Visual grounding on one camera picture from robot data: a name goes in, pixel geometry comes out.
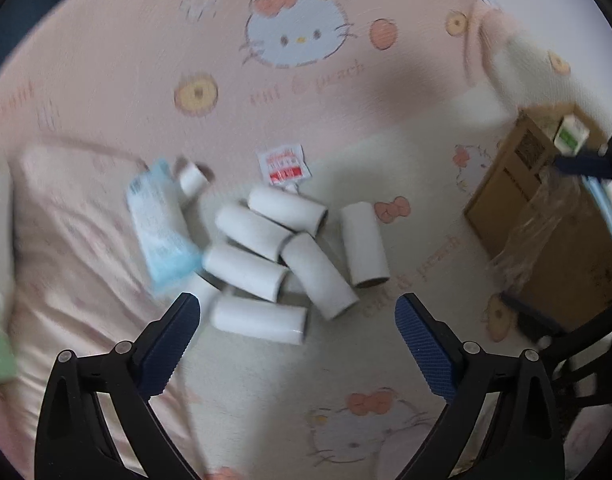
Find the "brown cardboard box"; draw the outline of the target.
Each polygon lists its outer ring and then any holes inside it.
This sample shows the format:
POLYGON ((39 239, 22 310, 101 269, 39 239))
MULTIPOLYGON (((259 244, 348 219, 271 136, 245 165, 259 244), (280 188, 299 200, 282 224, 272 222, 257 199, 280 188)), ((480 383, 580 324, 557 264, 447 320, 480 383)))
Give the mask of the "brown cardboard box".
POLYGON ((524 108, 464 215, 502 290, 570 332, 612 302, 612 222, 597 183, 553 166, 568 116, 588 128, 587 148, 606 142, 574 103, 524 108))

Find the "white red sachet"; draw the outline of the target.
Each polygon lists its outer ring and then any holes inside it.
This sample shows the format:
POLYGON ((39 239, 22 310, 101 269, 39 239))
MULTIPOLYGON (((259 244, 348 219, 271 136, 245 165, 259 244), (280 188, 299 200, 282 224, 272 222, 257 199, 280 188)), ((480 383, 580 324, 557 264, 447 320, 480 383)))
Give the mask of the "white red sachet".
POLYGON ((312 177, 300 144, 283 144, 258 152, 260 173, 266 184, 279 188, 297 188, 312 177))

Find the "Hello Kitty pink blanket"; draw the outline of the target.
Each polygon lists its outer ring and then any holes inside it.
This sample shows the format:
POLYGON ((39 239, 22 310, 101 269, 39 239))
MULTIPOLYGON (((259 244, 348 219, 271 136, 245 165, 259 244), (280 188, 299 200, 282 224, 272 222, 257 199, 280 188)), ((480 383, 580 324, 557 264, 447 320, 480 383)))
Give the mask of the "Hello Kitty pink blanket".
POLYGON ((199 333, 154 410, 215 479, 391 479, 440 401, 393 321, 417 290, 463 335, 492 294, 463 219, 518 111, 604 104, 490 0, 66 0, 0 70, 0 152, 14 182, 18 374, 0 393, 0 445, 33 474, 41 390, 56 352, 105 351, 162 306, 146 290, 124 191, 154 160, 214 179, 188 213, 214 240, 218 208, 259 181, 256 156, 297 143, 300 189, 329 208, 398 198, 382 223, 393 275, 300 346, 199 333))

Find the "green white carton box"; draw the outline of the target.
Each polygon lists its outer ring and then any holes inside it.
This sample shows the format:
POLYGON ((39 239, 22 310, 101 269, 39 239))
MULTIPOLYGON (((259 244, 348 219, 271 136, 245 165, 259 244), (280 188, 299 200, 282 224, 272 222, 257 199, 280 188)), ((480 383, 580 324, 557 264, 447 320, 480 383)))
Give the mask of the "green white carton box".
POLYGON ((556 130, 553 145, 561 154, 575 156, 584 147, 589 135, 589 128, 577 116, 565 115, 556 130))

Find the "small white paper tube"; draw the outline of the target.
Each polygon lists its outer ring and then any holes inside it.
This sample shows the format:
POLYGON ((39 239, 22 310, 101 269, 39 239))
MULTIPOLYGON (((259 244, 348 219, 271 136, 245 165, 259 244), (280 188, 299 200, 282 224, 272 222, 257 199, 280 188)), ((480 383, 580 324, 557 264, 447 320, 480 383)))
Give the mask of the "small white paper tube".
POLYGON ((182 196, 190 200, 210 185, 210 178, 194 162, 187 162, 179 171, 178 185, 182 196))

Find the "white paper roll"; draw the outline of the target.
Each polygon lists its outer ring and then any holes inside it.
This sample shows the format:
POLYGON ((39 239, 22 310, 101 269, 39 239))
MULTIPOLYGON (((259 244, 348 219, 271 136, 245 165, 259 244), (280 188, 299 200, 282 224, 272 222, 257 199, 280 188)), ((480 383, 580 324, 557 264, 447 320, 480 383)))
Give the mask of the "white paper roll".
POLYGON ((240 204, 218 210, 216 228, 236 244, 270 261, 278 262, 284 245, 293 233, 240 204))
POLYGON ((294 235, 283 247, 281 258, 326 320, 337 318, 358 302, 353 289, 308 233, 294 235))
POLYGON ((380 226, 370 203, 359 202, 340 211, 342 239, 350 280, 357 288, 387 282, 390 277, 380 226))
POLYGON ((204 252, 203 269, 244 292, 276 302, 289 269, 226 243, 211 244, 204 252))
POLYGON ((293 232, 316 236, 328 215, 328 208, 298 194, 271 186, 256 186, 248 194, 248 208, 293 232))
POLYGON ((210 322, 222 332, 278 344, 302 344, 307 317, 308 310, 304 307, 220 296, 210 314, 210 322))

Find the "light blue wipes pack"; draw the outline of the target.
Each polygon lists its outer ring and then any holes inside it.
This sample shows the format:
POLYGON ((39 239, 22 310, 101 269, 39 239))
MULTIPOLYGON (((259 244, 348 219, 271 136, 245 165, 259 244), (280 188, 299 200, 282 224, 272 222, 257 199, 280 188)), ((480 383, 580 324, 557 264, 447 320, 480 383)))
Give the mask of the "light blue wipes pack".
POLYGON ((167 162, 158 160, 134 177, 126 200, 152 292, 199 270, 203 253, 191 238, 167 162))

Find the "clear plastic wrap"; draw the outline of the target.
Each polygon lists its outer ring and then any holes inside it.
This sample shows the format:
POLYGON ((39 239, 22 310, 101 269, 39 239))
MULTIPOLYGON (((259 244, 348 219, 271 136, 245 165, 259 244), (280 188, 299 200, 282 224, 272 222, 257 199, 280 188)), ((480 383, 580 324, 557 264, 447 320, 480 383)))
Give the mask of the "clear plastic wrap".
POLYGON ((541 170, 541 184, 512 224, 492 268, 505 289, 520 290, 557 229, 571 230, 588 217, 583 182, 552 167, 541 170))

